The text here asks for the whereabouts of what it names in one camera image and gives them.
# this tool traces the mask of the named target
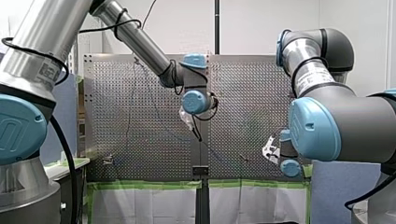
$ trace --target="pegboard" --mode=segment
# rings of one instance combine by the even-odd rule
[[[191,167],[200,164],[209,165],[210,178],[299,181],[261,154],[268,137],[287,125],[291,101],[290,80],[274,56],[209,57],[219,112],[198,123],[201,144],[179,118],[180,97],[147,67],[134,65],[133,55],[84,59],[90,181],[191,180]]]
[[[86,55],[84,63],[90,181],[191,180],[179,96],[132,55]]]
[[[269,136],[287,127],[291,102],[290,79],[275,56],[212,56],[210,67],[220,101],[209,124],[210,178],[295,180],[262,156]]]

